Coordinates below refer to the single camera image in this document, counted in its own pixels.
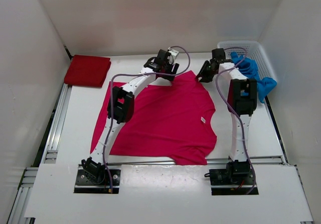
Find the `pink t shirt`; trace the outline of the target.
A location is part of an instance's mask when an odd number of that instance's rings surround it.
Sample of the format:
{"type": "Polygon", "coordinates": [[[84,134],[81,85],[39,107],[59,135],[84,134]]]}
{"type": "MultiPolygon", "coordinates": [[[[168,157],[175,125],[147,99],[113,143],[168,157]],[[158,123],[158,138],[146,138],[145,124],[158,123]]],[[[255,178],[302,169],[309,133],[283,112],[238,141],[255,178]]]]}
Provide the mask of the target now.
{"type": "Polygon", "coordinates": [[[110,154],[168,157],[178,165],[206,165],[217,136],[215,105],[194,72],[170,86],[149,85],[135,99],[134,114],[120,130],[110,154]]]}

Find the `dark red t shirt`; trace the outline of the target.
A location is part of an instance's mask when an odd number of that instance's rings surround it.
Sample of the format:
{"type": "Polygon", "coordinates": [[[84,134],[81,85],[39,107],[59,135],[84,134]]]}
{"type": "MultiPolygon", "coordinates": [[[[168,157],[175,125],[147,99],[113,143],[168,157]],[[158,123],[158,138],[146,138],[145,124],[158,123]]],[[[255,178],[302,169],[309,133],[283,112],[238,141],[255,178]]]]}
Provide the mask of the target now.
{"type": "Polygon", "coordinates": [[[101,88],[110,69],[107,57],[74,55],[64,77],[64,83],[72,86],[101,88]]]}

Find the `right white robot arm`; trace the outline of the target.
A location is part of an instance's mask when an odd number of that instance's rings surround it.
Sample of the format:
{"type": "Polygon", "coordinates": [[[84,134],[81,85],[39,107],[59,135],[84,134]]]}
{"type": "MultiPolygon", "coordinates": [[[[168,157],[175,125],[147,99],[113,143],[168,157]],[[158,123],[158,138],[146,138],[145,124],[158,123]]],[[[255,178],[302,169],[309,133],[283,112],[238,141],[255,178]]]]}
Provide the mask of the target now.
{"type": "Polygon", "coordinates": [[[227,105],[232,119],[232,145],[229,162],[223,170],[210,171],[208,176],[216,185],[255,185],[255,171],[247,152],[251,117],[257,107],[257,82],[248,78],[237,64],[226,57],[225,49],[212,50],[196,79],[209,83],[213,79],[221,99],[227,105]]]}

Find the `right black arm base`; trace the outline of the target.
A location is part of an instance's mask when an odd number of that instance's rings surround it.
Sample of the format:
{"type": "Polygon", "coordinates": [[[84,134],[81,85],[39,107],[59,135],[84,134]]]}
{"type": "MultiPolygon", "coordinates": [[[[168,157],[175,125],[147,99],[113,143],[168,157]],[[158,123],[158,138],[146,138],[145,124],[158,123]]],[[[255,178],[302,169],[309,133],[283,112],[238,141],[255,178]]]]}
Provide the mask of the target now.
{"type": "Polygon", "coordinates": [[[258,195],[256,175],[248,161],[231,161],[224,169],[210,169],[205,178],[210,180],[213,196],[258,195]]]}

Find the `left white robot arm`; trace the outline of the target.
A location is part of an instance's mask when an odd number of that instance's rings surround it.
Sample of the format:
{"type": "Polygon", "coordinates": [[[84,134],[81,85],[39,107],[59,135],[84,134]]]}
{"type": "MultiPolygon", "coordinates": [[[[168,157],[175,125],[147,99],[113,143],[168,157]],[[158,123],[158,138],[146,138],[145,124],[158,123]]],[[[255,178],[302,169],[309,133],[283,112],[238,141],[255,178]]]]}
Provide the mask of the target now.
{"type": "Polygon", "coordinates": [[[109,99],[103,104],[94,130],[90,156],[81,161],[84,176],[94,185],[111,181],[112,175],[106,169],[110,150],[118,133],[134,113],[134,101],[139,93],[158,77],[173,81],[179,64],[175,62],[179,52],[169,48],[159,50],[157,56],[147,60],[139,74],[131,74],[132,80],[122,86],[110,81],[109,99]]]}

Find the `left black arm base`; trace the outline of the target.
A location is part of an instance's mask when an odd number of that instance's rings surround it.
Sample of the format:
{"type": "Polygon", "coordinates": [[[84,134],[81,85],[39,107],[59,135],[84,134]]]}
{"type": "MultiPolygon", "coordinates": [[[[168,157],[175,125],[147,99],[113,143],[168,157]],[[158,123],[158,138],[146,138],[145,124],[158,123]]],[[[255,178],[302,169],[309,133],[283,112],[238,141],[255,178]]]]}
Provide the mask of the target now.
{"type": "Polygon", "coordinates": [[[121,168],[107,170],[92,158],[81,160],[78,166],[74,193],[118,194],[121,180],[121,168]]]}

